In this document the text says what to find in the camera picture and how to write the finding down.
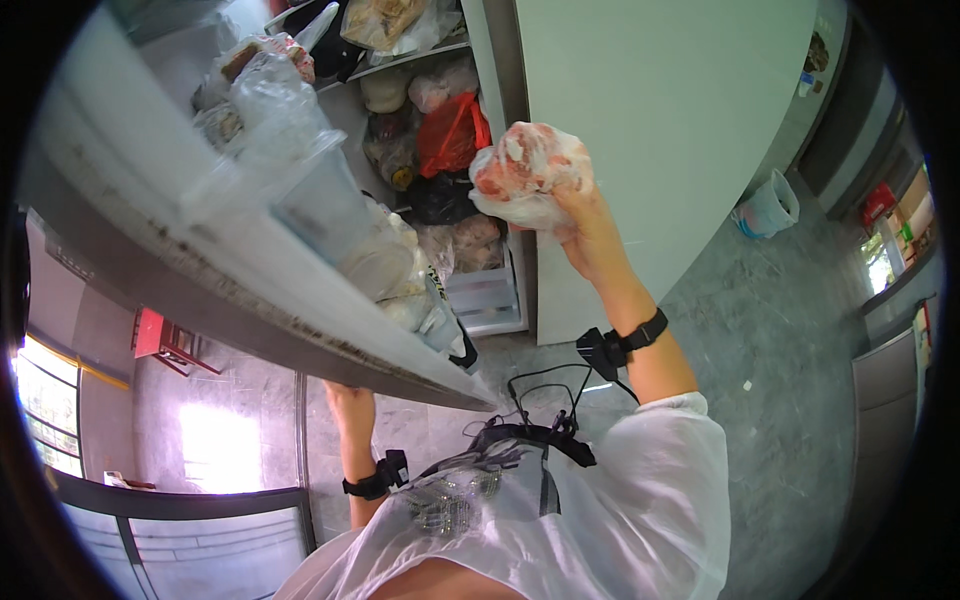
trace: bag of frozen meat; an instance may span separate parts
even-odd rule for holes
[[[469,196],[480,212],[545,232],[541,242],[573,235],[573,220],[551,195],[558,185],[593,189],[587,148],[574,135],[543,123],[514,123],[470,164]]]

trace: black wristband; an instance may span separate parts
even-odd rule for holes
[[[616,381],[616,370],[627,364],[630,352],[650,346],[666,330],[667,320],[657,308],[653,319],[641,324],[633,333],[620,337],[616,329],[601,335],[596,327],[577,340],[577,352],[607,381]]]
[[[383,497],[387,493],[387,488],[387,482],[380,476],[379,469],[378,472],[361,479],[355,484],[344,479],[344,493],[360,496],[364,500],[375,500]]]
[[[400,487],[410,481],[407,472],[407,457],[403,450],[387,450],[387,457],[376,463],[376,472],[355,484],[344,479],[344,493],[364,500],[382,498],[392,485]]]

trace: open refrigerator door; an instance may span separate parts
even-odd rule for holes
[[[394,395],[494,408],[417,233],[361,193],[298,48],[284,34],[225,52],[191,123],[100,9],[51,83],[37,146],[99,216],[251,319],[414,384]]]

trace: bucket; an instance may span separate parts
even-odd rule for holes
[[[773,237],[800,220],[800,203],[783,173],[774,169],[747,202],[730,213],[747,237]]]

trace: hand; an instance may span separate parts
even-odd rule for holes
[[[370,448],[375,409],[373,392],[324,379],[326,403],[340,431],[340,446]]]
[[[617,289],[637,285],[607,201],[596,185],[584,193],[572,185],[558,185],[551,192],[557,204],[573,218],[574,231],[557,231],[564,242],[566,257],[601,297]]]

